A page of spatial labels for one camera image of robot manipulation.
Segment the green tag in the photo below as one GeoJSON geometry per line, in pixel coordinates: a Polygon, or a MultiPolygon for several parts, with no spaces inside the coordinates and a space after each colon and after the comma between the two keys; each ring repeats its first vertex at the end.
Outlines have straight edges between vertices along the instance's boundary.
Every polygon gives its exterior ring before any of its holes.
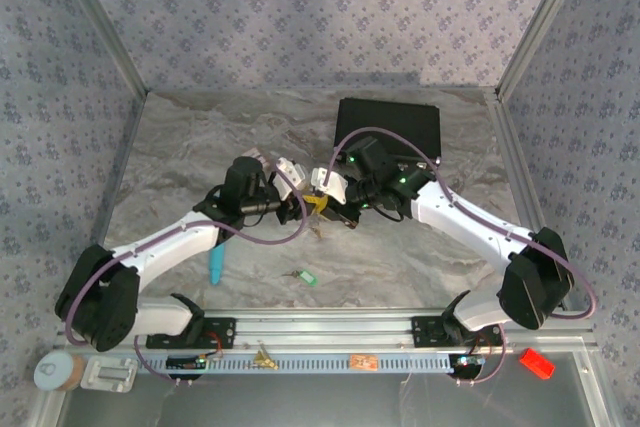
{"type": "Polygon", "coordinates": [[[302,272],[300,272],[298,278],[304,280],[312,287],[318,282],[318,279],[316,279],[308,270],[303,270],[302,272]]]}

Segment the blue patterned wall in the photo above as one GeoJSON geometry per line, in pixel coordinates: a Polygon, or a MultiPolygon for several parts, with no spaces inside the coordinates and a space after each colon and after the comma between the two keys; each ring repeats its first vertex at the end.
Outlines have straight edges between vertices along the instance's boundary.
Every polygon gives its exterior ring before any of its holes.
{"type": "Polygon", "coordinates": [[[640,425],[640,0],[567,0],[507,104],[545,220],[596,289],[602,355],[640,425]]]}
{"type": "Polygon", "coordinates": [[[495,85],[540,0],[100,0],[150,90],[495,85]]]}
{"type": "Polygon", "coordinates": [[[137,110],[76,0],[2,0],[0,425],[23,425],[55,295],[104,223],[137,110]]]}

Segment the marble surface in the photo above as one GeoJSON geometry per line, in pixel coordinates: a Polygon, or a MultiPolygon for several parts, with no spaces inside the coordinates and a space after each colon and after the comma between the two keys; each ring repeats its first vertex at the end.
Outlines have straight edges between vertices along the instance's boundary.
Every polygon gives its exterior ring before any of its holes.
{"type": "MultiPolygon", "coordinates": [[[[173,223],[221,183],[235,157],[258,147],[271,159],[326,165],[339,99],[430,103],[441,109],[442,172],[468,200],[509,221],[516,209],[481,91],[271,91],[149,94],[109,226],[107,248],[173,223]]],[[[247,229],[281,238],[275,216],[247,229]]],[[[221,283],[209,283],[208,254],[159,277],[144,295],[187,295],[205,308],[444,307],[459,292],[498,283],[493,269],[455,240],[412,220],[363,213],[356,230],[313,219],[282,246],[239,238],[226,248],[221,283]],[[282,275],[307,269],[314,287],[282,275]]]]}

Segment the red block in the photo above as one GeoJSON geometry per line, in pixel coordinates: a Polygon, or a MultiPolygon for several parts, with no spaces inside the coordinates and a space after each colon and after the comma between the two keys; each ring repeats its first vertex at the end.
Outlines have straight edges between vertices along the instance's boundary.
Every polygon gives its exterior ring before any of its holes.
{"type": "Polygon", "coordinates": [[[520,362],[541,379],[551,378],[556,366],[533,349],[527,349],[520,357],[520,362]]]}

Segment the teal object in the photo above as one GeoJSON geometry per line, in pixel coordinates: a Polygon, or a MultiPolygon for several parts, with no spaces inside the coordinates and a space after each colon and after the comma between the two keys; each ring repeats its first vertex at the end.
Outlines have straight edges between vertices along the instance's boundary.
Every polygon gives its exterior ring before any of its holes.
{"type": "Polygon", "coordinates": [[[220,282],[220,277],[222,277],[225,244],[220,244],[215,249],[211,249],[209,251],[209,279],[211,280],[211,284],[213,285],[218,285],[218,283],[220,282]]]}

